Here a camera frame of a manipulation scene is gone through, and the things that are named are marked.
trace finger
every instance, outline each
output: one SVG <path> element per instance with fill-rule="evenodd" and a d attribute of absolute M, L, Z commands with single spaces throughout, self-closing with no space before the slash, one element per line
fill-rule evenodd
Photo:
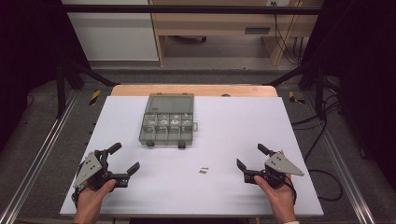
<path fill-rule="evenodd" d="M 114 189 L 115 185 L 116 180 L 111 179 L 107 181 L 98 191 L 96 191 L 96 193 L 101 199 L 103 199 L 111 190 Z"/>
<path fill-rule="evenodd" d="M 254 180 L 256 181 L 257 185 L 266 193 L 269 194 L 271 191 L 271 186 L 264 180 L 261 176 L 255 175 Z"/>

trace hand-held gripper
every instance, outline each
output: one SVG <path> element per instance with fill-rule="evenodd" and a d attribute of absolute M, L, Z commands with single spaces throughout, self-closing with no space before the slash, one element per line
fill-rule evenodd
<path fill-rule="evenodd" d="M 73 188 L 76 190 L 72 195 L 72 200 L 76 207 L 78 204 L 78 196 L 85 188 L 98 190 L 110 179 L 116 180 L 116 185 L 114 188 L 128 187 L 129 178 L 140 168 L 139 162 L 131 166 L 131 168 L 127 170 L 126 174 L 113 174 L 107 170 L 108 154 L 113 155 L 113 153 L 115 153 L 120 148 L 121 143 L 116 143 L 108 149 L 90 152 L 85 158 L 85 161 L 79 165 L 76 181 L 73 184 Z"/>
<path fill-rule="evenodd" d="M 279 189 L 285 183 L 286 174 L 304 175 L 304 173 L 282 153 L 274 152 L 262 144 L 258 144 L 257 148 L 265 155 L 270 156 L 270 159 L 264 164 L 264 170 L 248 170 L 244 163 L 236 159 L 236 165 L 244 173 L 245 183 L 257 184 L 254 180 L 254 176 L 259 175 L 265 179 L 273 189 Z"/>

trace wooden cabinet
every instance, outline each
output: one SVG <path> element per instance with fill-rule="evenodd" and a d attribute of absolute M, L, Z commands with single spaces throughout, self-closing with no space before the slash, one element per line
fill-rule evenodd
<path fill-rule="evenodd" d="M 266 0 L 150 0 L 152 5 L 193 6 L 258 6 Z M 320 7 L 323 0 L 290 0 L 289 7 Z M 250 15 L 250 14 L 152 14 L 157 50 L 163 62 L 164 40 L 168 35 L 260 35 L 273 65 L 278 65 L 283 50 L 276 43 L 283 43 L 279 33 L 288 42 L 291 36 L 310 36 L 318 16 Z"/>

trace human hand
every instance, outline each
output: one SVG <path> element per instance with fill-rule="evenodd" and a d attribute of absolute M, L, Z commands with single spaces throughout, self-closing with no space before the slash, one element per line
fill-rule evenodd
<path fill-rule="evenodd" d="M 270 201 L 274 217 L 278 223 L 296 221 L 294 214 L 293 191 L 286 185 L 273 189 L 261 176 L 254 176 L 257 185 L 265 192 Z"/>
<path fill-rule="evenodd" d="M 94 224 L 99 218 L 100 208 L 105 196 L 114 189 L 116 180 L 107 181 L 99 190 L 84 189 L 78 197 L 77 212 L 73 223 Z"/>

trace aluminum extrusion rail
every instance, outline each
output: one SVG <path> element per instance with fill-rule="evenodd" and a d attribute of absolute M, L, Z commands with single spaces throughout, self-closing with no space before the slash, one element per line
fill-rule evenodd
<path fill-rule="evenodd" d="M 310 94 L 308 95 L 304 93 L 304 98 L 307 99 L 309 108 L 311 109 L 312 113 L 316 114 L 315 108 L 313 107 L 314 100 L 312 99 L 312 96 Z M 358 185 L 353 179 L 353 176 L 347 168 L 347 165 L 344 162 L 337 146 L 332 140 L 332 136 L 330 135 L 328 130 L 324 130 L 323 133 L 325 144 L 327 145 L 330 158 L 332 159 L 332 164 L 334 165 L 337 174 L 340 176 L 340 181 L 343 184 L 344 190 L 346 191 L 350 202 L 352 203 L 356 216 L 362 224 L 375 224 L 375 220 L 370 211 L 370 208 L 368 207 L 366 201 L 364 201 Z"/>
<path fill-rule="evenodd" d="M 66 103 L 67 107 L 63 115 L 59 119 L 56 119 L 54 124 L 52 125 L 52 128 L 49 131 L 46 140 L 44 141 L 37 155 L 35 156 L 35 160 L 33 161 L 28 172 L 26 173 L 26 176 L 22 180 L 11 201 L 8 203 L 7 208 L 0 216 L 0 224 L 14 223 L 48 155 L 50 154 L 52 147 L 55 144 L 55 141 L 58 138 L 59 133 L 61 132 L 64 123 L 73 108 L 74 103 L 76 102 L 77 97 L 78 91 L 71 91 L 71 94 Z"/>

